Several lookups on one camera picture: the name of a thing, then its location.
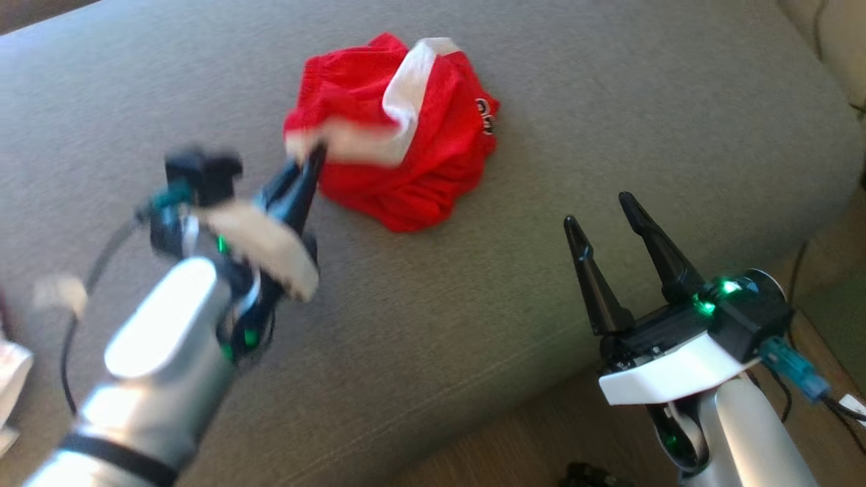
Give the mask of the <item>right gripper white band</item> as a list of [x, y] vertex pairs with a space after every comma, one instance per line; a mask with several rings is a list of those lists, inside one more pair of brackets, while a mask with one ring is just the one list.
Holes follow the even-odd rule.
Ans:
[[[703, 276], [631, 192], [620, 192], [618, 201], [646, 246], [665, 301], [691, 301]], [[564, 219], [564, 230], [593, 335], [632, 329], [634, 316], [616, 299], [575, 216]], [[662, 450], [680, 471], [758, 469], [758, 382], [748, 363], [730, 357], [705, 331], [614, 363], [598, 383], [610, 406], [645, 407]]]

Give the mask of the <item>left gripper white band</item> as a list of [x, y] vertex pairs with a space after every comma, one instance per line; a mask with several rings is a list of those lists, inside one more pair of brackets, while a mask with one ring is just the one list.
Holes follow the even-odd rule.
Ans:
[[216, 338], [230, 363], [259, 361], [273, 340], [279, 303], [309, 302], [319, 287], [315, 241], [297, 231], [305, 230], [326, 158], [327, 146], [316, 145], [300, 167], [284, 164], [260, 188], [260, 206], [238, 198], [209, 208], [149, 206], [155, 252], [206, 256], [228, 280], [233, 302], [217, 321]]

